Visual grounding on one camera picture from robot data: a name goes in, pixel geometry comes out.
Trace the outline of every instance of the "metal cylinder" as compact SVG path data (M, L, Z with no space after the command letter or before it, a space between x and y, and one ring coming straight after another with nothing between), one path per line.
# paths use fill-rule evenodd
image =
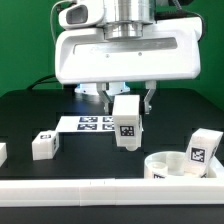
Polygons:
M155 0L104 0L105 38L138 38L143 24L154 22Z

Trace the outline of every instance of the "white plastic housing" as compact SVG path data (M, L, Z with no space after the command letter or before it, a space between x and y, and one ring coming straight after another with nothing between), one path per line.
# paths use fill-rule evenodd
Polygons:
M69 24L66 17L67 14L75 10L81 6L85 6L88 10L88 18L85 23L81 24ZM103 19L104 16L104 2L103 0L77 0L77 4L69 7L67 9L64 9L59 14L59 24L65 28L65 29L75 29L75 28L83 28L88 27L92 25L96 25L98 22L100 22Z
M200 73L201 25L199 18L158 21L143 27L143 37L116 42L105 40L101 28L65 31L56 44L57 79L62 84L193 79ZM142 41L156 49L145 50L144 43L138 48Z
M59 148L56 131L42 131L32 142L33 160L52 159Z
M139 116L139 95L117 95L113 121L118 147L134 151L141 146L142 120Z
M6 143L0 143L0 167L7 159Z

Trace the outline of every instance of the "white block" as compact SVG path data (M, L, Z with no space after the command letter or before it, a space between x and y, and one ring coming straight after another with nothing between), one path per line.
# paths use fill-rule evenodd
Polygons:
M198 129L191 137L185 159L184 171L200 176L206 175L214 157L223 132Z
M42 131L32 142L33 160L52 159L59 148L56 131Z
M0 167L7 159L6 144L0 143Z
M80 206L115 205L115 179L81 180Z
M1 181L0 207L79 206L79 180Z
M118 147L134 151L141 146L142 119L139 115L139 95L117 95L113 121Z

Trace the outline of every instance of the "black table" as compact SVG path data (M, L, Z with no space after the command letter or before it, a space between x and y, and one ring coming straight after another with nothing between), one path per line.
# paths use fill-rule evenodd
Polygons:
M40 131L54 130L62 115L104 115L103 104L62 90L9 92L0 98L0 142L7 143L8 154L0 180L141 178L147 155L185 151L198 128L224 131L224 112L195 91L157 90L152 107L143 117L142 147L135 152L118 148L112 132L70 133L60 134L53 160L33 161L31 142ZM216 157L224 162L223 139ZM2 223L223 223L224 206L1 208L0 217Z

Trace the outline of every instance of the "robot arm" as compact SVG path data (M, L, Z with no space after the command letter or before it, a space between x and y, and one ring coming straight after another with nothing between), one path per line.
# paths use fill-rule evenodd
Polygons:
M170 5L171 1L156 3ZM55 57L58 80L62 84L97 83L95 92L105 103L106 112L111 103L106 83L144 81L149 89L144 99L148 114L157 80L197 77L201 19L155 21L154 6L154 0L77 0L63 10L59 22L66 30L57 40ZM117 145L129 151L141 146L139 101L139 96L115 96Z

